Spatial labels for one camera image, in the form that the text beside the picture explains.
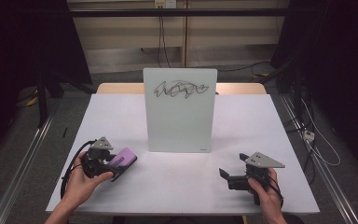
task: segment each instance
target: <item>wrist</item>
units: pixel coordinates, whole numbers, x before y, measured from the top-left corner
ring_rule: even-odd
[[[56,206],[54,210],[60,211],[62,214],[67,214],[70,216],[76,209],[76,206],[74,206],[69,201],[62,199]]]
[[[275,217],[267,222],[268,224],[287,224],[283,216]]]

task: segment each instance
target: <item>wire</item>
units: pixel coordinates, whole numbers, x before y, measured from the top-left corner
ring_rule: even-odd
[[[261,63],[269,63],[269,62],[260,62],[260,63],[254,63],[254,64],[251,64],[251,65],[247,65],[247,66],[244,66],[244,67],[241,67],[241,68],[234,68],[234,69],[218,69],[217,71],[219,72],[234,72],[234,71],[240,71],[240,70],[243,70],[243,69],[246,69],[246,68],[250,68],[250,67],[253,67],[255,65],[258,65],[258,64],[261,64]]]
[[[308,105],[309,105],[309,107],[311,108],[311,116],[313,117],[313,110],[312,110],[312,105],[310,104],[310,97],[308,98],[309,99],[309,102],[308,102]],[[282,125],[283,125],[283,127],[286,127],[287,125],[289,125],[292,121],[295,121],[295,120],[298,120],[299,121],[299,128],[296,128],[296,129],[293,129],[293,130],[286,130],[286,133],[292,133],[292,132],[298,132],[298,131],[300,131],[300,132],[302,132],[302,131],[304,131],[304,129],[306,129],[306,128],[308,128],[310,125],[311,125],[311,121],[310,120],[308,120],[308,122],[307,122],[307,124],[303,124],[301,121],[300,121],[300,119],[302,119],[302,114],[305,112],[305,108],[303,107],[303,108],[301,108],[301,113],[300,113],[300,115],[296,115],[293,119],[290,119],[290,120],[288,120],[288,121],[286,121],[285,123],[283,123]]]
[[[318,134],[322,137],[322,139],[333,149],[333,152],[337,155],[338,162],[337,162],[337,163],[332,163],[332,162],[326,161],[326,160],[322,157],[322,155],[314,149],[314,148],[316,148],[316,147],[312,147],[312,146],[310,145],[310,142],[309,142],[308,140],[304,140],[304,141],[306,141],[306,142],[310,145],[310,149],[311,149],[311,150],[315,153],[315,155],[316,155],[319,159],[321,159],[324,163],[329,164],[329,165],[332,165],[332,166],[338,166],[338,165],[340,165],[340,164],[341,164],[341,158],[339,157],[337,151],[336,151],[336,150],[334,149],[334,147],[330,144],[330,142],[327,141],[327,139],[324,137],[324,135],[319,131],[318,127],[316,127],[316,124],[315,124],[315,122],[313,121],[313,118],[312,118],[311,113],[310,113],[310,111],[309,111],[309,109],[308,109],[308,107],[307,107],[307,104],[304,102],[303,99],[301,99],[301,101],[302,101],[302,103],[304,104],[304,106],[305,106],[305,108],[306,108],[306,110],[307,110],[307,112],[308,112],[308,114],[309,114],[309,116],[310,116],[310,121],[312,122],[312,124],[313,124],[313,126],[314,126],[316,132],[318,132]]]
[[[280,199],[281,199],[281,207],[283,206],[283,196],[282,196],[282,194],[281,194],[281,189],[279,188],[279,185],[278,185],[278,182],[277,182],[277,181],[275,181],[274,179],[272,179],[271,176],[268,176],[268,177],[269,177],[269,180],[272,180],[272,181],[277,185],[277,188],[275,188],[274,186],[271,185],[270,182],[266,181],[264,178],[262,178],[261,176],[255,174],[255,173],[252,173],[252,174],[250,175],[250,177],[251,177],[251,178],[257,177],[256,180],[257,180],[259,183],[260,183],[260,181],[261,181],[261,182],[263,182],[264,184],[268,185],[272,190],[274,190],[275,193],[277,193],[278,196],[279,196]]]
[[[74,171],[76,167],[81,166],[81,165],[84,165],[84,164],[86,164],[86,163],[80,163],[80,164],[78,164],[78,165],[72,167],[71,172]]]
[[[253,77],[254,77],[254,71],[253,71],[253,66],[251,66],[251,79],[249,79],[249,83],[252,82],[253,80]]]
[[[31,93],[29,93],[27,96],[22,97],[20,100],[17,101],[17,103],[18,103],[18,102],[21,102],[21,101],[23,101],[23,100],[26,100],[26,99],[28,99],[28,98],[31,97],[31,96],[36,95],[36,93],[37,93],[37,88],[35,88],[33,91],[31,91]]]
[[[95,141],[88,141],[87,143],[85,143],[75,154],[75,156],[72,158],[71,163],[69,163],[68,168],[66,169],[65,175],[62,177],[62,182],[61,182],[61,199],[63,198],[63,195],[65,194],[65,190],[66,190],[66,184],[68,183],[68,179],[69,176],[71,175],[72,172],[72,166],[75,163],[75,160],[77,158],[77,156],[80,154],[81,150],[83,150],[84,147],[86,147],[87,145],[91,145],[93,143],[95,143]]]
[[[310,178],[310,182],[308,182],[309,185],[311,185],[313,183],[313,181],[315,180],[315,163],[313,162],[313,160],[310,159],[310,156],[312,155],[312,150],[310,150],[310,152],[308,153],[307,159],[305,161],[304,167],[303,167],[303,173],[307,174],[306,170],[307,170],[307,166],[308,166],[308,162],[310,161],[310,163],[312,164],[312,177]]]
[[[164,20],[162,19],[162,17],[159,17],[159,38],[158,38],[158,55],[157,55],[157,59],[158,59],[158,66],[161,67],[161,63],[159,61],[159,50],[161,48],[161,38],[162,38],[162,43],[164,46],[164,55],[165,55],[165,59],[167,61],[168,67],[171,68],[170,62],[168,60],[168,55],[167,55],[167,48],[165,46],[165,34],[164,34]]]

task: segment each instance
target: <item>black curtain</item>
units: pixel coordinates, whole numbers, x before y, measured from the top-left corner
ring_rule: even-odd
[[[91,83],[65,0],[0,0],[0,140],[16,111],[19,91],[39,74],[59,82]]]
[[[303,70],[317,102],[358,159],[357,1],[331,1]]]

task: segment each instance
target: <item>black cable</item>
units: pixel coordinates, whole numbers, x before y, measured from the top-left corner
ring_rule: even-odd
[[[159,35],[158,35],[158,52],[157,52],[157,61],[158,66],[161,67],[161,63],[159,62],[159,49],[161,48],[161,17],[159,17]]]
[[[311,124],[311,121],[309,120],[307,124],[305,124],[305,125],[300,124],[300,127],[299,127],[299,128],[297,128],[297,129],[292,129],[292,130],[287,130],[286,133],[292,133],[292,132],[298,132],[298,131],[302,132],[304,129],[306,129],[307,127],[309,127],[310,124]]]
[[[269,74],[253,74],[254,77],[267,77]]]
[[[286,127],[287,125],[289,125],[291,122],[295,121],[297,119],[297,116],[295,116],[293,119],[289,119],[286,122],[284,122],[282,125],[283,127]]]
[[[262,181],[264,184],[268,185],[269,188],[271,188],[272,190],[275,191],[275,193],[278,194],[278,196],[280,197],[281,199],[281,207],[283,206],[283,196],[281,194],[281,190],[279,188],[279,185],[278,185],[278,182],[275,181],[271,176],[268,176],[269,177],[269,180],[272,180],[276,185],[277,185],[277,188],[275,188],[274,186],[271,185],[270,182],[267,182],[264,178],[261,178],[261,176],[257,175],[257,174],[252,174],[253,176],[257,177],[257,181]]]
[[[260,63],[254,63],[254,64],[251,64],[251,65],[247,65],[247,66],[244,66],[244,67],[241,67],[241,68],[234,68],[234,69],[218,69],[217,71],[218,72],[234,72],[234,71],[240,71],[240,70],[243,70],[243,69],[246,69],[246,68],[250,68],[250,67],[253,67],[255,65],[258,65],[258,64],[261,64],[261,63],[269,63],[269,62],[260,62]]]
[[[249,83],[251,83],[253,80],[253,66],[251,66],[251,79],[249,79]]]
[[[168,60],[167,48],[165,46],[164,20],[162,19],[162,17],[159,17],[159,37],[158,37],[158,55],[157,55],[159,67],[162,67],[161,62],[159,61],[159,50],[161,49],[161,39],[164,47],[165,59],[167,61],[168,67],[171,68],[170,61]]]
[[[29,107],[29,106],[32,106],[32,105],[37,105],[37,104],[39,104],[39,102],[34,102],[34,103],[33,103],[33,104],[31,104],[31,105],[19,106],[19,107],[17,107],[17,109],[22,110],[23,108],[27,108],[27,107]]]
[[[74,171],[76,167],[79,167],[79,166],[84,165],[84,164],[86,164],[86,163],[80,163],[80,164],[74,166],[74,167],[71,169],[71,172]]]
[[[307,104],[307,107],[308,107],[308,109],[310,110],[310,117],[311,117],[311,119],[312,119],[312,120],[315,120],[315,116],[314,116],[314,113],[313,113],[313,107],[312,107],[312,104],[311,104],[311,94],[310,94],[310,92],[309,92],[308,96],[309,96],[309,97],[307,97],[306,99],[304,99],[304,102]],[[313,123],[312,123],[312,125],[311,125],[311,131],[312,131],[313,133],[315,133],[315,126],[313,125]],[[312,146],[311,146],[311,147],[312,147],[312,148],[315,148],[315,144],[316,144],[316,139],[313,139],[313,141],[312,141]],[[311,159],[312,152],[313,152],[313,150],[310,150],[310,152],[308,153],[307,160],[306,160],[306,162],[305,162],[305,164],[304,164],[304,167],[303,167],[303,172],[306,173],[306,169],[307,169],[307,166],[308,166],[309,161],[310,161],[311,164],[312,164],[312,176],[311,176],[309,185],[311,185],[311,184],[313,183],[313,181],[315,180],[315,176],[316,176],[316,174],[315,174],[315,163],[314,163],[314,161]]]
[[[88,141],[87,143],[85,143],[75,154],[75,156],[72,158],[71,163],[69,163],[68,168],[66,169],[65,175],[62,177],[62,183],[61,183],[61,199],[63,198],[63,195],[65,194],[65,190],[66,190],[66,184],[68,183],[68,179],[69,176],[71,175],[72,172],[72,166],[75,163],[75,160],[77,158],[77,156],[80,154],[81,150],[83,150],[84,147],[86,147],[87,145],[91,145],[93,143],[95,143],[96,140],[94,141]]]
[[[164,45],[165,60],[167,60],[168,67],[171,68],[170,61],[168,60],[168,56],[167,56],[167,48],[165,47],[164,20],[162,19],[162,17],[160,18],[161,18],[162,43]]]
[[[33,95],[37,96],[36,91],[37,91],[37,88],[35,88],[33,91],[31,91],[31,93],[29,93],[27,96],[22,97],[20,100],[17,101],[17,103],[19,103],[19,102],[21,102],[23,100],[26,100],[30,96],[33,96]]]
[[[266,84],[267,82],[269,82],[270,80],[275,78],[277,75],[281,74],[282,71],[287,69],[289,67],[289,65],[291,65],[291,64],[292,64],[292,59],[288,60],[286,63],[284,63],[281,67],[277,68],[275,71],[269,73],[268,76],[265,76],[265,77],[261,78],[260,80],[258,80],[258,83],[263,84],[263,85]]]

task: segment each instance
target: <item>power outlet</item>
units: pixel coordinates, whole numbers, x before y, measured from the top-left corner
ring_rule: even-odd
[[[176,8],[176,0],[165,0],[165,8]]]
[[[165,8],[165,0],[155,0],[155,8]]]
[[[303,138],[304,140],[312,142],[315,139],[315,133],[306,130],[303,132]]]
[[[155,0],[155,8],[176,8],[176,0]]]

